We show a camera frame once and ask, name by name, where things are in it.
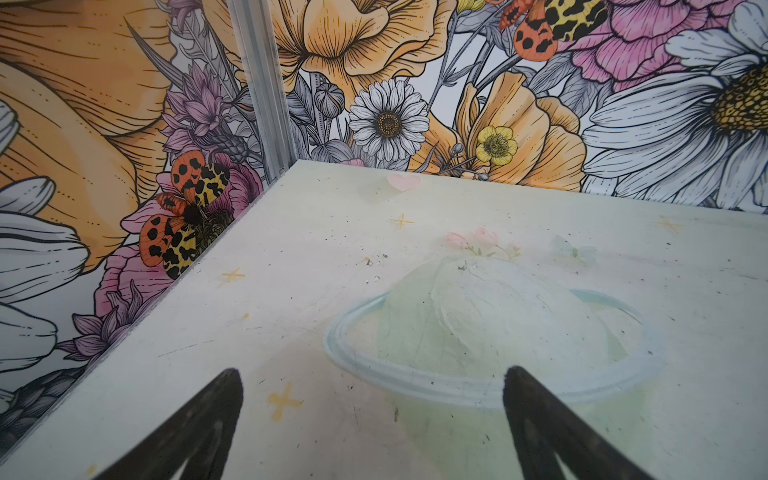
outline white table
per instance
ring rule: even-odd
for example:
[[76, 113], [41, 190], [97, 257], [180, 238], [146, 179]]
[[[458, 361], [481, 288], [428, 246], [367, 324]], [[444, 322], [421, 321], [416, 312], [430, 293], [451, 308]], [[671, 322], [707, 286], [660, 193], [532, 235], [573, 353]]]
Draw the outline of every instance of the white table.
[[[647, 402], [657, 478], [765, 478], [768, 217], [299, 162], [204, 255], [0, 467], [0, 478], [89, 478], [227, 367], [244, 404], [224, 478], [442, 478], [393, 421], [388, 393], [334, 366], [332, 319], [454, 250], [477, 227], [518, 263], [639, 309], [667, 341]], [[405, 215], [413, 223], [391, 219]], [[551, 240], [598, 263], [553, 261]], [[364, 259], [369, 258], [371, 265]], [[222, 273], [245, 275], [225, 283]], [[270, 393], [291, 398], [279, 422]]]

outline floral wall panel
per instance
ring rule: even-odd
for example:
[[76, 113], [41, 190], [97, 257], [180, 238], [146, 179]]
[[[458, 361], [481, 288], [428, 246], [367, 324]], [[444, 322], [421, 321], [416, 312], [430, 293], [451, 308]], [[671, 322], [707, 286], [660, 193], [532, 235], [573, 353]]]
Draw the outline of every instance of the floral wall panel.
[[316, 161], [763, 213], [766, 0], [272, 0]]
[[226, 2], [13, 4], [0, 6], [0, 456], [273, 178]]

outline pink heart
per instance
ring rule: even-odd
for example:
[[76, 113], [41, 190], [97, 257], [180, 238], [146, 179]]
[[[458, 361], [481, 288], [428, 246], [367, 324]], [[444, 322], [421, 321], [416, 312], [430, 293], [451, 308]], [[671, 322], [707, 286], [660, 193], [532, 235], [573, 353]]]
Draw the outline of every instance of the pink heart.
[[389, 175], [386, 180], [390, 185], [400, 190], [401, 192], [413, 190], [422, 184], [422, 178], [419, 175], [409, 175], [408, 177], [403, 177], [402, 175], [392, 174]]

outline small yellow flower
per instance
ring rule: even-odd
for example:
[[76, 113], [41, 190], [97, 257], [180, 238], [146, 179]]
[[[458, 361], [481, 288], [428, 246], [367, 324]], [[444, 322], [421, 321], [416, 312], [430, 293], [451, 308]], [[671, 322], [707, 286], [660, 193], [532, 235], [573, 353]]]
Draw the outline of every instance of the small yellow flower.
[[508, 164], [518, 153], [515, 133], [509, 127], [485, 127], [478, 134], [475, 155], [482, 163], [491, 162], [497, 167]]
[[466, 12], [467, 10], [476, 12], [480, 8], [483, 8], [483, 5], [485, 5], [485, 0], [458, 0], [456, 13]]

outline gold cross-shaped star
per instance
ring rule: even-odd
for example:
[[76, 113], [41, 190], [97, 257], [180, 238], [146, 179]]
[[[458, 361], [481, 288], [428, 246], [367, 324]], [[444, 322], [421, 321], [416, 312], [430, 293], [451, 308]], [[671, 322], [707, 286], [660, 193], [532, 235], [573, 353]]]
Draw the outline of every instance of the gold cross-shaped star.
[[668, 229], [672, 230], [675, 233], [675, 235], [680, 233], [680, 231], [677, 228], [678, 227], [682, 227], [682, 225], [680, 225], [678, 223], [672, 223], [670, 221], [670, 219], [668, 219], [666, 217], [662, 217], [661, 221], [655, 221], [654, 223], [658, 223], [662, 227], [665, 227], [665, 228], [668, 228]]
[[400, 218], [390, 218], [389, 221], [390, 222], [395, 222], [395, 223], [399, 224], [399, 227], [397, 228], [397, 230], [402, 230], [402, 225], [404, 223], [414, 223], [414, 222], [410, 222], [410, 221], [406, 220], [406, 215], [405, 214], [400, 215]]
[[280, 419], [283, 417], [283, 409], [286, 406], [293, 407], [295, 409], [299, 408], [301, 406], [300, 400], [293, 400], [290, 397], [290, 388], [292, 384], [291, 382], [288, 382], [288, 385], [286, 386], [285, 392], [283, 392], [283, 396], [280, 396], [276, 393], [270, 393], [270, 396], [267, 397], [266, 401], [271, 405], [277, 405], [277, 410], [272, 414], [272, 421], [273, 422], [279, 422]]
[[243, 275], [242, 273], [238, 273], [239, 271], [240, 271], [240, 268], [236, 268], [235, 271], [233, 271], [232, 273], [222, 273], [221, 276], [226, 277], [223, 283], [229, 283], [229, 282], [238, 280], [240, 278], [243, 278], [245, 275]]

